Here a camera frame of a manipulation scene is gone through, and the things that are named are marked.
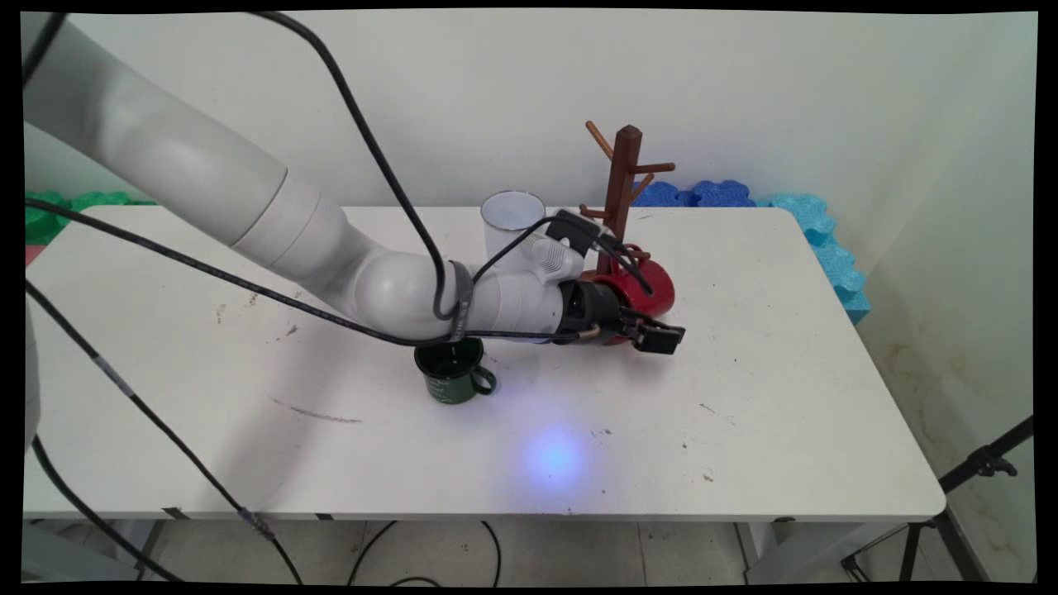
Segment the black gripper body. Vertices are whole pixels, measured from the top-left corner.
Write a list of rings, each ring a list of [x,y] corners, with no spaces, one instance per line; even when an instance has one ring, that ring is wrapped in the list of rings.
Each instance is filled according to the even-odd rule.
[[[571,336],[559,344],[615,345],[627,343],[628,324],[624,309],[630,302],[605,283],[566,281],[559,285],[563,312],[558,332]]]

